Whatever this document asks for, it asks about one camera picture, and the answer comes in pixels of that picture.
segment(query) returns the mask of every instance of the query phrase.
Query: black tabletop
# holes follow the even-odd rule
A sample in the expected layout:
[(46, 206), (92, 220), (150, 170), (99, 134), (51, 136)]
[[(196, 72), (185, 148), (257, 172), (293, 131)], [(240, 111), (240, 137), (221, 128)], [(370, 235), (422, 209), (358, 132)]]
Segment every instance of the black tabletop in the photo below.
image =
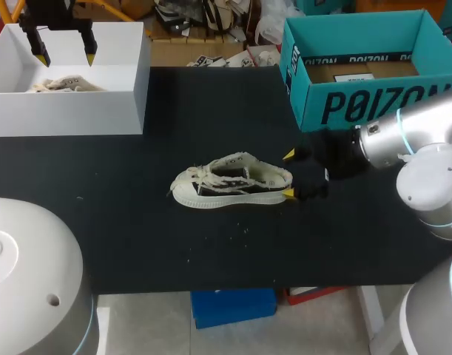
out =
[(144, 136), (0, 138), (0, 197), (57, 214), (101, 294), (413, 283), (452, 253), (399, 200), (398, 168), (301, 204), (166, 196), (189, 166), (240, 151), (281, 165), (299, 139), (277, 68), (152, 68)]

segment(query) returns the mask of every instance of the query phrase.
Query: robotic arm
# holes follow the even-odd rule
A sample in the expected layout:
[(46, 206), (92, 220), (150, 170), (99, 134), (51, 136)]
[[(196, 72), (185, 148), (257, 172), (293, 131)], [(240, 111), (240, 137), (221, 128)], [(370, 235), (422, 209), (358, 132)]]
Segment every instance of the robotic arm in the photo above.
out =
[(433, 234), (452, 240), (452, 89), (365, 126), (324, 129), (307, 138), (308, 146), (294, 149), (285, 160), (313, 155), (331, 179), (403, 160), (399, 196)]
[(375, 168), (406, 162), (400, 198), (436, 236), (452, 240), (452, 89), (360, 127), (359, 137)]
[(24, 14), (20, 15), (20, 27), (27, 34), (32, 54), (47, 67), (50, 57), (37, 31), (37, 26), (47, 26), (50, 30), (77, 30), (84, 42), (89, 65), (92, 65), (98, 45), (92, 34), (92, 20), (74, 18), (72, 8), (75, 0), (26, 0)]

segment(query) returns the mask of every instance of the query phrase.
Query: tile floor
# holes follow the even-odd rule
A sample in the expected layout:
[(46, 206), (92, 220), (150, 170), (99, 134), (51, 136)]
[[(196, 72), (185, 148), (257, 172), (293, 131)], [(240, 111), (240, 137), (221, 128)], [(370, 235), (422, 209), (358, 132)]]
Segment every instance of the tile floor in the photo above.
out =
[(197, 330), (189, 292), (100, 296), (109, 308), (105, 355), (368, 355), (355, 289), (280, 304), (273, 317)]

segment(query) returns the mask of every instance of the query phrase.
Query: shoelace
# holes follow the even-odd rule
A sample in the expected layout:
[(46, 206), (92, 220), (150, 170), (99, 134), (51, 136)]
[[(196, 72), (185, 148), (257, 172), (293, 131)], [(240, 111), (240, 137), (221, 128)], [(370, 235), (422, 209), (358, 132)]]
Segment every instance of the shoelace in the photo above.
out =
[(236, 189), (236, 188), (222, 188), (217, 189), (215, 186), (226, 186), (228, 185), (227, 181), (236, 181), (237, 178), (227, 177), (227, 176), (217, 176), (213, 172), (211, 172), (211, 167), (207, 166), (192, 166), (186, 170), (186, 177), (182, 179), (176, 179), (172, 182), (169, 189), (173, 191), (173, 189), (184, 183), (196, 183), (199, 187), (205, 186), (208, 189), (211, 189), (216, 192), (230, 192), (230, 191), (238, 191), (242, 194), (247, 194), (247, 192)]

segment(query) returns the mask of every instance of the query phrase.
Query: sneaker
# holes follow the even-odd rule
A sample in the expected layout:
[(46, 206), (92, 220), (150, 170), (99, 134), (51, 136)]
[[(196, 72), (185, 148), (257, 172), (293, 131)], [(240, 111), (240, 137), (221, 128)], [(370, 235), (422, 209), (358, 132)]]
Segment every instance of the sneaker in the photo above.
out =
[(80, 75), (65, 76), (58, 80), (44, 79), (39, 84), (34, 84), (27, 92), (78, 92), (78, 91), (104, 91), (102, 88), (91, 84)]
[(286, 197), (293, 175), (240, 152), (193, 166), (179, 174), (170, 186), (175, 200), (194, 209), (216, 209), (236, 203), (274, 205)]

